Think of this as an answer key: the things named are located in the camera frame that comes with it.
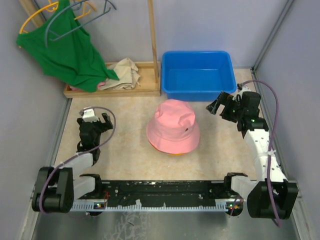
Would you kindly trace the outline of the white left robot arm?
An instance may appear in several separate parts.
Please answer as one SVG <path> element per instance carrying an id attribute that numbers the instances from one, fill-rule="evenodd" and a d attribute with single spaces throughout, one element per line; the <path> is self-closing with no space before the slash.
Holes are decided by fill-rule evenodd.
<path id="1" fill-rule="evenodd" d="M 76 153 L 56 167 L 39 169 L 31 200 L 32 210 L 45 214 L 68 213 L 74 201 L 82 197 L 101 197 L 104 192 L 102 179 L 98 174 L 83 171 L 95 165 L 100 157 L 103 142 L 101 135 L 116 129 L 113 112 L 96 116 L 93 109 L 84 110 L 77 119 L 79 142 Z"/>

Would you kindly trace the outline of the yellow bucket hat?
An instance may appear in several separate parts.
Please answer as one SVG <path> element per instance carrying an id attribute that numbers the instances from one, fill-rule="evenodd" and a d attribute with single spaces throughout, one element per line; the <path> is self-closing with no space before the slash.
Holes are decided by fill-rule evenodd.
<path id="1" fill-rule="evenodd" d="M 168 153 L 169 156 L 179 157 L 185 155 L 185 153 Z"/>

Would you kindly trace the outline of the wooden clothes rack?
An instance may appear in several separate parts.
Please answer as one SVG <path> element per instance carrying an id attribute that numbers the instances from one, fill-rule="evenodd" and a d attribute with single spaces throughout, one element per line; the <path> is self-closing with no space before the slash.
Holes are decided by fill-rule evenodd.
<path id="1" fill-rule="evenodd" d="M 41 26 L 44 21 L 37 15 L 47 8 L 56 7 L 58 5 L 57 2 L 50 2 L 48 5 L 37 10 L 35 5 L 30 0 L 21 0 L 20 4 L 28 15 L 27 20 L 22 24 L 19 30 L 21 34 L 25 32 L 24 28 L 29 23 L 29 21 L 32 21 L 36 27 Z M 159 77 L 161 63 L 157 58 L 153 1 L 149 0 L 147 2 L 147 5 L 153 61 L 138 61 L 135 63 L 138 67 L 137 73 L 141 75 L 139 79 L 140 85 L 134 87 L 133 89 L 106 89 L 98 90 L 93 93 L 84 92 L 82 90 L 71 90 L 69 85 L 65 85 L 63 90 L 63 94 L 65 95 L 65 97 L 72 99 L 105 97 L 146 97 L 161 95 L 161 78 Z"/>

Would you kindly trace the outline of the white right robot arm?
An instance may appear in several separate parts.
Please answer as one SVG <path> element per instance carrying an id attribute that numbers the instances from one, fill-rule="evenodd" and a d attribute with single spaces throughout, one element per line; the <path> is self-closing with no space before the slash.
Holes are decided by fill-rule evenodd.
<path id="1" fill-rule="evenodd" d="M 215 115 L 224 106 L 221 118 L 237 124 L 253 154 L 256 180 L 249 180 L 244 173 L 229 173 L 230 181 L 223 185 L 223 192 L 229 198 L 239 194 L 252 218 L 286 220 L 297 199 L 298 186 L 288 181 L 277 162 L 268 124 L 259 116 L 260 101 L 261 96 L 253 91 L 241 91 L 236 96 L 221 92 L 206 107 Z"/>

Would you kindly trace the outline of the blue plastic bin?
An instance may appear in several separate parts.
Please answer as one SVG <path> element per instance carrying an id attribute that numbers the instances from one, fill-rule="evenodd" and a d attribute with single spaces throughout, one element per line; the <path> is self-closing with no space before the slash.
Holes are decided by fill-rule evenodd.
<path id="1" fill-rule="evenodd" d="M 168 99 L 212 102 L 237 89 L 226 51 L 167 51 L 162 55 L 161 88 Z"/>

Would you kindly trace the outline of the pink bucket hat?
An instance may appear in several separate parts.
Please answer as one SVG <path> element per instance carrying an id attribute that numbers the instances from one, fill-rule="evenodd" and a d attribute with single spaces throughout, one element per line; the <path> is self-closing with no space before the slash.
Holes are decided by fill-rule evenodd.
<path id="1" fill-rule="evenodd" d="M 192 106 L 185 101 L 161 102 L 146 126 L 149 142 L 170 154 L 187 154 L 200 142 L 200 127 Z"/>

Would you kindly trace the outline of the orange bucket hat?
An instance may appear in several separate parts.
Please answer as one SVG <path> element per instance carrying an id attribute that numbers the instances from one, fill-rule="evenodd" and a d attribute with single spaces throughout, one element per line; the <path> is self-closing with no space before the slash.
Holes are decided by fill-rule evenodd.
<path id="1" fill-rule="evenodd" d="M 157 148 L 154 144 L 152 144 L 150 141 L 149 141 L 149 144 L 150 144 L 155 150 L 157 150 L 158 152 L 161 152 L 161 153 L 164 153 L 164 154 L 170 154 L 170 153 L 168 153 L 167 151 L 158 149 L 158 148 Z"/>

